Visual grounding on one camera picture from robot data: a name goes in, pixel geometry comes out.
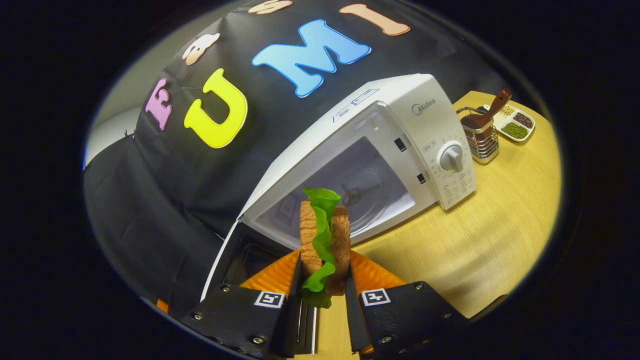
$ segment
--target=white tray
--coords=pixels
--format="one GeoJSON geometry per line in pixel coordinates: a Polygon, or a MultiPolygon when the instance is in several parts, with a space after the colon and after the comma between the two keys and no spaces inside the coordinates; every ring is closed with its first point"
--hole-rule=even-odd
{"type": "MultiPolygon", "coordinates": [[[[509,139],[511,139],[511,140],[513,140],[515,142],[523,142],[526,139],[528,139],[529,136],[531,136],[531,133],[533,132],[533,129],[536,128],[536,121],[533,119],[533,117],[531,115],[529,115],[526,112],[516,108],[515,106],[511,106],[511,105],[507,104],[504,107],[506,108],[507,106],[509,106],[510,108],[513,108],[514,112],[511,113],[511,115],[509,115],[509,116],[505,116],[504,114],[501,114],[501,113],[495,114],[495,116],[493,116],[493,125],[495,126],[497,131],[499,131],[501,134],[503,134],[504,136],[508,137],[509,139]],[[530,129],[528,127],[522,125],[521,123],[513,120],[513,117],[516,116],[517,113],[522,113],[522,115],[525,115],[526,117],[529,118],[529,120],[531,120],[532,126],[531,126],[530,129]],[[512,123],[514,123],[514,124],[516,124],[518,126],[524,127],[527,130],[527,135],[522,139],[516,139],[513,136],[511,136],[511,135],[505,133],[504,131],[502,131],[502,128],[504,126],[506,126],[507,124],[509,124],[510,122],[512,122],[512,123]]],[[[483,105],[483,107],[485,108],[485,110],[489,111],[490,107],[488,105],[485,104],[485,105],[483,105]]]]}

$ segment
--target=microwave window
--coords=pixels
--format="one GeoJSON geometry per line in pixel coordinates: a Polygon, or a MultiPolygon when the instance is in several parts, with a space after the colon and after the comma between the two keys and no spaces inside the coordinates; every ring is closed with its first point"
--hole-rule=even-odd
{"type": "Polygon", "coordinates": [[[302,188],[327,188],[337,192],[339,206],[349,210],[351,236],[376,226],[415,205],[396,173],[373,144],[362,137],[320,168],[262,214],[257,221],[294,238],[300,236],[302,188]]]}

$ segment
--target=metal utensil holder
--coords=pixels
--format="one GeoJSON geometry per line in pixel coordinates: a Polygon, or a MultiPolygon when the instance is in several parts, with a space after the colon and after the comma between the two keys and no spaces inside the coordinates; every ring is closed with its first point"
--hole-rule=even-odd
{"type": "MultiPolygon", "coordinates": [[[[476,112],[480,115],[484,115],[485,113],[481,112],[478,109],[471,108],[469,106],[465,106],[456,111],[456,114],[459,114],[463,111],[469,111],[471,114],[472,111],[476,112]]],[[[493,125],[493,118],[487,122],[481,129],[471,129],[470,127],[462,124],[462,128],[465,130],[465,135],[467,136],[467,142],[469,143],[469,149],[471,150],[471,156],[474,160],[479,162],[480,164],[489,163],[500,153],[500,147],[498,145],[498,132],[493,125]],[[479,139],[478,135],[483,134],[491,127],[491,135],[487,136],[484,139],[479,139]]]]}

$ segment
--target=foam letter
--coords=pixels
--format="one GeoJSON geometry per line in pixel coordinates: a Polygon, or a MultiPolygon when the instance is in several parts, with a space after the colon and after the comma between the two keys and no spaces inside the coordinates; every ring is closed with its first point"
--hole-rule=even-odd
{"type": "Polygon", "coordinates": [[[371,48],[358,44],[326,25],[324,20],[313,20],[298,29],[305,46],[269,45],[256,55],[254,66],[269,65],[296,85],[296,95],[311,94],[324,81],[320,74],[307,74],[300,66],[326,72],[335,72],[335,64],[327,49],[338,56],[338,62],[350,64],[369,54],[371,48]]]}
{"type": "Polygon", "coordinates": [[[220,37],[220,33],[215,35],[205,34],[195,40],[182,54],[182,59],[186,59],[187,65],[191,65],[192,63],[198,61],[200,56],[204,53],[204,51],[212,46],[213,43],[220,37]]]}
{"type": "Polygon", "coordinates": [[[151,93],[151,97],[147,102],[147,106],[145,107],[145,111],[151,113],[158,123],[160,124],[160,130],[164,130],[164,126],[166,125],[166,121],[169,119],[169,115],[171,114],[171,105],[164,106],[163,102],[169,101],[169,93],[163,89],[166,85],[166,79],[160,79],[156,88],[151,93]]]}
{"type": "Polygon", "coordinates": [[[384,15],[376,13],[364,4],[347,5],[340,9],[340,13],[352,13],[353,15],[357,15],[369,22],[374,23],[375,25],[378,25],[382,29],[383,33],[390,36],[404,34],[407,31],[411,30],[411,28],[409,28],[407,25],[400,24],[384,15]]]}
{"type": "Polygon", "coordinates": [[[202,110],[202,100],[195,99],[187,115],[184,117],[184,127],[190,127],[209,146],[219,149],[228,145],[242,128],[246,118],[247,103],[243,93],[232,83],[222,77],[224,70],[216,70],[204,86],[202,92],[213,91],[229,107],[229,115],[221,123],[215,123],[206,112],[202,110]]]}
{"type": "Polygon", "coordinates": [[[293,1],[269,0],[269,1],[263,2],[260,5],[256,5],[253,8],[250,8],[249,12],[258,13],[258,15],[263,15],[266,13],[276,12],[282,8],[286,8],[291,4],[293,4],[293,1]]]}

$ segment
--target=bread slice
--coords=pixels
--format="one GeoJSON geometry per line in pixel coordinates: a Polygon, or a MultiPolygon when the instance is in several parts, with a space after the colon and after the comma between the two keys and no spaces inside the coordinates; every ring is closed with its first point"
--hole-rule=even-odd
{"type": "MultiPolygon", "coordinates": [[[[306,277],[322,267],[322,260],[313,247],[316,237],[316,214],[311,208],[310,201],[300,204],[300,257],[302,270],[306,277]]],[[[349,270],[351,248],[351,227],[349,213],[344,206],[338,206],[333,212],[333,232],[331,238],[331,254],[335,258],[335,273],[327,278],[327,294],[344,295],[344,285],[349,270]]]]}

